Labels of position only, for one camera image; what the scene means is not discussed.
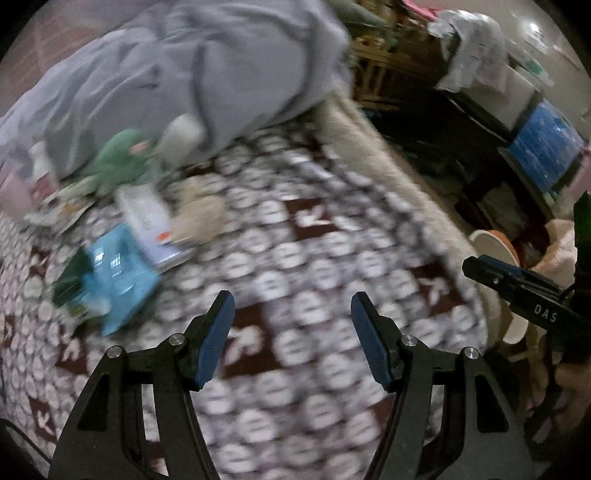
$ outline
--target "bottle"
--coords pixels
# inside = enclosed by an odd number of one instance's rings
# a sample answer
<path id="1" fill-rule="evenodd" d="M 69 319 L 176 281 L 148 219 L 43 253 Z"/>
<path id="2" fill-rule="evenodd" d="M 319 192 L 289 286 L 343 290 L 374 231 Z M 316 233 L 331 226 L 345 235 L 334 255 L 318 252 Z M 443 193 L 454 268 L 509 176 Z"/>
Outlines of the bottle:
<path id="1" fill-rule="evenodd" d="M 44 200 L 52 199 L 60 189 L 53 163 L 47 155 L 47 147 L 44 141 L 33 145 L 29 150 L 33 160 L 33 177 L 31 194 L 33 201 L 42 203 Z"/>

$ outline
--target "patterned bedsheet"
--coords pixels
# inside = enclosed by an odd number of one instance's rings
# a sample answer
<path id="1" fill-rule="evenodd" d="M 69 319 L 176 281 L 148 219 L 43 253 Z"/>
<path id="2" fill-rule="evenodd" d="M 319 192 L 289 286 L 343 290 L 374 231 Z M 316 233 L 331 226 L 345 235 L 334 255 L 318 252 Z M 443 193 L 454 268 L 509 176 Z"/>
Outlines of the patterned bedsheet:
<path id="1" fill-rule="evenodd" d="M 50 299 L 76 247 L 121 220 L 117 208 L 92 209 L 61 238 L 0 216 L 0 414 L 51 456 L 109 346 L 153 347 L 225 288 L 236 297 L 236 319 L 216 378 L 193 396 L 222 478 L 361 479 L 392 398 L 371 377 L 349 318 L 351 296 L 367 291 L 404 333 L 458 351 L 486 345 L 476 289 L 456 281 L 460 266 L 420 212 L 348 170 L 312 124 L 258 131 L 186 173 L 225 197 L 224 233 L 163 274 L 130 325 L 108 338 L 92 328 L 65 335 Z M 431 432 L 440 415 L 434 399 Z M 163 471 L 148 389 L 144 419 L 154 468 Z"/>

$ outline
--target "black cable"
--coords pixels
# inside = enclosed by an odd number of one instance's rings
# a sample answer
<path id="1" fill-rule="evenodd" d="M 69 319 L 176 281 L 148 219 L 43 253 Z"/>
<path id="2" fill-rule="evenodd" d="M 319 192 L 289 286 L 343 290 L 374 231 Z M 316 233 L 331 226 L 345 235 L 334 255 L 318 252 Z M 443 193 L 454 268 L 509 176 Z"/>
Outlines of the black cable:
<path id="1" fill-rule="evenodd" d="M 33 443 L 29 437 L 27 437 L 25 432 L 18 428 L 14 423 L 7 419 L 0 419 L 0 425 L 5 425 L 6 427 L 18 433 L 23 440 L 33 447 L 33 449 L 41 456 L 41 458 L 43 458 L 47 463 L 51 463 L 51 459 L 37 445 L 35 445 L 35 443 Z"/>

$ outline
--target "blue finger pad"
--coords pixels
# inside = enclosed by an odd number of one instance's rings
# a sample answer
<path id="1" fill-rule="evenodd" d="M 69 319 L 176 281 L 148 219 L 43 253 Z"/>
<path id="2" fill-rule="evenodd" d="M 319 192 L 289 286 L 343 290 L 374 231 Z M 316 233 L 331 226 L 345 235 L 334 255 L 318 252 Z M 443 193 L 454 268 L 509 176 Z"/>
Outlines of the blue finger pad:
<path id="1" fill-rule="evenodd" d="M 217 361 L 222 354 L 228 332 L 234 322 L 235 310 L 234 296 L 228 294 L 199 349 L 198 367 L 195 374 L 195 384 L 198 389 L 202 389 L 213 378 Z"/>
<path id="2" fill-rule="evenodd" d="M 394 378 L 390 372 L 388 351 L 358 294 L 351 300 L 351 318 L 374 380 L 384 387 L 390 385 Z"/>

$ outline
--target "white plastic bag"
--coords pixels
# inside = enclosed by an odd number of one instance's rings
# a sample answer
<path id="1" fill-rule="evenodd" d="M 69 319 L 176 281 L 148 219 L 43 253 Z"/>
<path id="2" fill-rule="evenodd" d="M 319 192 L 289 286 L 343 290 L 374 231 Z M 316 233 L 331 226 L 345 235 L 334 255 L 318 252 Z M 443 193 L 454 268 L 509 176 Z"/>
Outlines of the white plastic bag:
<path id="1" fill-rule="evenodd" d="M 491 17 L 463 10 L 443 10 L 437 20 L 429 24 L 429 33 L 441 38 L 443 58 L 450 57 L 450 43 L 454 34 L 460 46 L 451 59 L 447 75 L 439 81 L 439 90 L 459 92 L 470 88 L 474 80 L 505 93 L 507 49 L 505 36 Z"/>

